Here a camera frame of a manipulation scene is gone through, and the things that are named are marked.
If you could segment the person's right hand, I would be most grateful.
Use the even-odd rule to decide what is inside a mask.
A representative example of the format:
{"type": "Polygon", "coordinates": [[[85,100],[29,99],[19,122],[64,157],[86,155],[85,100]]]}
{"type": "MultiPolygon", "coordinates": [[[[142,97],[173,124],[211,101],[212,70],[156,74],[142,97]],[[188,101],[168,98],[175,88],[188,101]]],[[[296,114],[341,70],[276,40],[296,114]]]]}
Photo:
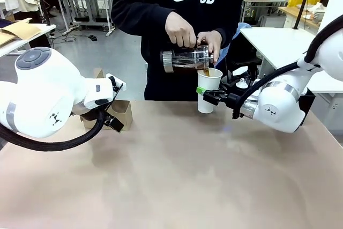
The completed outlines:
{"type": "Polygon", "coordinates": [[[197,43],[193,27],[176,12],[168,15],[165,30],[171,43],[179,47],[193,48],[197,43]]]}

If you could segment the glass french press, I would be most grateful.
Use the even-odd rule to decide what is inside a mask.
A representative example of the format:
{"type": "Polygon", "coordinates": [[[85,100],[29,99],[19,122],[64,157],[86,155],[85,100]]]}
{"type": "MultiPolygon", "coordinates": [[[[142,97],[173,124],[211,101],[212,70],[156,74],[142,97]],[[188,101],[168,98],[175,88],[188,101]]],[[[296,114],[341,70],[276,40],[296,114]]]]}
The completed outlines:
{"type": "Polygon", "coordinates": [[[214,54],[210,54],[208,45],[195,48],[180,48],[162,51],[160,61],[166,73],[190,73],[207,71],[214,63],[214,54]]]}

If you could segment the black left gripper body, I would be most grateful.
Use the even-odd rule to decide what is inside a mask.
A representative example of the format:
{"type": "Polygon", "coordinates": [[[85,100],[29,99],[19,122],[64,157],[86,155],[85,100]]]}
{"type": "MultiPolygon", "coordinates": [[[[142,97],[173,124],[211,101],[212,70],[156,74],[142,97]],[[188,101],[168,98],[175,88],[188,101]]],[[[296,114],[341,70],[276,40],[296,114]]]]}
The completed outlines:
{"type": "Polygon", "coordinates": [[[105,119],[104,119],[104,125],[106,127],[109,127],[116,131],[117,133],[120,133],[123,128],[124,124],[116,117],[116,115],[110,111],[110,107],[106,107],[104,109],[105,119]]]}

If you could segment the brown cardboard cup carrier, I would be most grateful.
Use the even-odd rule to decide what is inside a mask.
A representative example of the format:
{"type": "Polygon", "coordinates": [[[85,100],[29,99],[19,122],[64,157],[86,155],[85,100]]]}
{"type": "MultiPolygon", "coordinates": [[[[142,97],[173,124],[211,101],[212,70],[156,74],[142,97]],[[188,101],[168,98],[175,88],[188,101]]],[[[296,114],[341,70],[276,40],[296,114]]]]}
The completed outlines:
{"type": "MultiPolygon", "coordinates": [[[[95,68],[93,71],[93,75],[95,78],[102,78],[105,77],[103,70],[100,68],[95,68]]],[[[109,114],[116,117],[121,123],[123,123],[122,131],[129,131],[133,118],[132,118],[132,109],[131,109],[131,102],[127,100],[114,100],[111,107],[107,111],[109,114]]],[[[95,125],[96,120],[94,121],[87,121],[80,117],[80,121],[83,123],[84,127],[87,129],[92,128],[95,125]]],[[[103,126],[102,129],[110,130],[110,127],[103,126]]]]}

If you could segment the person's left forearm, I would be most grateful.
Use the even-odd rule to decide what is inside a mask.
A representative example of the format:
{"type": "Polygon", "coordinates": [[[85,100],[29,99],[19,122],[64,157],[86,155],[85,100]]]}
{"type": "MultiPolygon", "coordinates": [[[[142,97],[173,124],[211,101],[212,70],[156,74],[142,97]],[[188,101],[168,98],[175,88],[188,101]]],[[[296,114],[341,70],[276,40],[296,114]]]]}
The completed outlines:
{"type": "Polygon", "coordinates": [[[215,32],[221,36],[219,49],[229,45],[240,21],[243,0],[215,0],[216,27],[215,32]]]}

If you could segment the brown cardboard sheet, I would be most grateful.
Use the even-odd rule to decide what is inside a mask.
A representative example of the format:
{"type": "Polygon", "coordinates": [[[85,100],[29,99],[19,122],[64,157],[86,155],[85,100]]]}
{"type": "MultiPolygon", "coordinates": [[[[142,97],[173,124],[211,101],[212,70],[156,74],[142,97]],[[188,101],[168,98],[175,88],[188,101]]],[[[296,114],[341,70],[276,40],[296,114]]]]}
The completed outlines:
{"type": "Polygon", "coordinates": [[[30,19],[9,21],[0,18],[0,46],[15,39],[28,40],[39,34],[41,30],[29,21],[30,19]]]}

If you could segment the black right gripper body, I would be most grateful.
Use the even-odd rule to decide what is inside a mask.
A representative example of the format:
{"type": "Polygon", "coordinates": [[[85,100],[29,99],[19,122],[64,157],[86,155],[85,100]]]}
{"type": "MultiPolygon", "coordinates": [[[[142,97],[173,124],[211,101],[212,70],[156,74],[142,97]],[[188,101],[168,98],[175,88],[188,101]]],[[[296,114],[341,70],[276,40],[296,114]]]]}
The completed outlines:
{"type": "Polygon", "coordinates": [[[239,101],[240,96],[234,93],[226,93],[224,97],[224,103],[226,107],[232,109],[232,110],[240,110],[239,101]]]}

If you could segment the white paper cup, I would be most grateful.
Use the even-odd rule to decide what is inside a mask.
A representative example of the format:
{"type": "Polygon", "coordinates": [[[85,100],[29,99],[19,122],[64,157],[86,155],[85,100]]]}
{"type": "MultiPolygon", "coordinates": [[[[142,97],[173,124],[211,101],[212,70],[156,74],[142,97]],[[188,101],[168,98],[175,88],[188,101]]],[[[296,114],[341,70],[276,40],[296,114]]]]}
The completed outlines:
{"type": "Polygon", "coordinates": [[[213,112],[214,105],[203,100],[202,93],[205,90],[217,90],[223,74],[220,70],[215,68],[208,68],[208,73],[204,70],[198,70],[197,73],[198,86],[196,92],[198,94],[198,111],[203,114],[209,114],[213,112]]]}

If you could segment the wooden top table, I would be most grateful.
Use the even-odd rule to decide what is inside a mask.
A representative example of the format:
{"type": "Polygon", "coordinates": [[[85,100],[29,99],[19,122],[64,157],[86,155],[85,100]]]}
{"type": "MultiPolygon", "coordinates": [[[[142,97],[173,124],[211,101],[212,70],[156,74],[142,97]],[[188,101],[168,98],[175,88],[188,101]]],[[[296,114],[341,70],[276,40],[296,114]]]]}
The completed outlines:
{"type": "MultiPolygon", "coordinates": [[[[300,9],[298,9],[297,7],[287,7],[287,6],[278,7],[278,10],[281,11],[282,13],[285,13],[286,15],[292,16],[295,19],[297,19],[299,11],[300,11],[300,9]]],[[[300,21],[305,23],[309,27],[319,29],[320,21],[318,23],[315,23],[313,18],[314,18],[313,13],[307,10],[307,11],[302,12],[300,21]]]]}

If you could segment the person's right forearm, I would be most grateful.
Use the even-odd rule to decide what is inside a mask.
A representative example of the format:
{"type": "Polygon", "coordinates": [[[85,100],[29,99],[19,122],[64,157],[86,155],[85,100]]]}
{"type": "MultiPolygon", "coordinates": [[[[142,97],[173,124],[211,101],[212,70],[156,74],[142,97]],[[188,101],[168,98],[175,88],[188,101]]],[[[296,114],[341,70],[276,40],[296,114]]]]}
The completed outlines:
{"type": "Polygon", "coordinates": [[[174,11],[161,0],[113,0],[111,19],[117,28],[131,35],[161,34],[174,11]]]}

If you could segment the person's black hoodie torso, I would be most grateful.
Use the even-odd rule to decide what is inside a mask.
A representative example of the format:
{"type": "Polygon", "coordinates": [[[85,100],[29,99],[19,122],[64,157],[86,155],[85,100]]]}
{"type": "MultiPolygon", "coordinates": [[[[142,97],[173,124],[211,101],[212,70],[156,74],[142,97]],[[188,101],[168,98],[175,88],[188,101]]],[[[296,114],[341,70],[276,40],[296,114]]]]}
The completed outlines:
{"type": "MultiPolygon", "coordinates": [[[[215,0],[161,0],[165,7],[174,9],[192,27],[197,38],[200,32],[214,31],[216,27],[215,0]]],[[[196,101],[197,72],[166,73],[160,61],[160,53],[178,48],[164,33],[153,33],[141,38],[140,52],[147,63],[145,100],[196,101]]]]}

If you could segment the white table with cardboard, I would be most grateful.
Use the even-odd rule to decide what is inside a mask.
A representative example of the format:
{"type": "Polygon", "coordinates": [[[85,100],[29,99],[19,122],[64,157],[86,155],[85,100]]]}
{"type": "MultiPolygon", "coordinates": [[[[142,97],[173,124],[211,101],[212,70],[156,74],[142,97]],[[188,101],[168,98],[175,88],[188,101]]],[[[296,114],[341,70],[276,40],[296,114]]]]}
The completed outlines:
{"type": "Polygon", "coordinates": [[[53,31],[56,28],[55,24],[34,24],[27,18],[20,21],[8,21],[10,24],[0,28],[0,58],[12,52],[18,54],[18,49],[25,47],[30,48],[30,42],[42,35],[53,31]]]}

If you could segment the black tripod pole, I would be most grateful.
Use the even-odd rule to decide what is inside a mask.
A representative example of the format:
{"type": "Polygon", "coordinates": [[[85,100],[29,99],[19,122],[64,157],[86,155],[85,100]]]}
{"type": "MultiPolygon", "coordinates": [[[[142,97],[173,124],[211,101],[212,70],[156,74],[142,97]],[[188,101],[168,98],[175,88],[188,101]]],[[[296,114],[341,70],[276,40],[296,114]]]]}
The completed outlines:
{"type": "Polygon", "coordinates": [[[296,18],[296,22],[295,22],[294,27],[293,27],[293,29],[295,29],[295,30],[298,29],[298,26],[299,26],[299,23],[300,23],[306,2],[307,2],[307,0],[302,0],[301,7],[300,7],[299,13],[298,13],[297,18],[296,18]]]}

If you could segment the person's left hand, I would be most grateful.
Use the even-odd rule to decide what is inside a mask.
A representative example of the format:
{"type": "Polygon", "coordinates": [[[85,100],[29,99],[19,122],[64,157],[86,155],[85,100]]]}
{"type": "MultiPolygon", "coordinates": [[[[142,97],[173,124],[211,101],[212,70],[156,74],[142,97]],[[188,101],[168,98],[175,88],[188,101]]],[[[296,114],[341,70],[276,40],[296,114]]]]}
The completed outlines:
{"type": "Polygon", "coordinates": [[[208,45],[208,52],[213,55],[214,63],[218,61],[222,36],[218,31],[200,32],[197,36],[197,44],[205,43],[208,45]]]}

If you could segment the stacked white bowls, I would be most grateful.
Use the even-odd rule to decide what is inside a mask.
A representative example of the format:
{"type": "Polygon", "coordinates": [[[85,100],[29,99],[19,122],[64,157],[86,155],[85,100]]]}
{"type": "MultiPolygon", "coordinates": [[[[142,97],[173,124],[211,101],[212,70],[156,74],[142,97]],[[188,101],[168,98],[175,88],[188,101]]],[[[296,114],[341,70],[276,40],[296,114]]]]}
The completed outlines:
{"type": "Polygon", "coordinates": [[[323,20],[324,14],[326,11],[326,7],[320,3],[317,2],[311,9],[310,12],[312,13],[312,21],[315,24],[318,24],[323,20]]]}

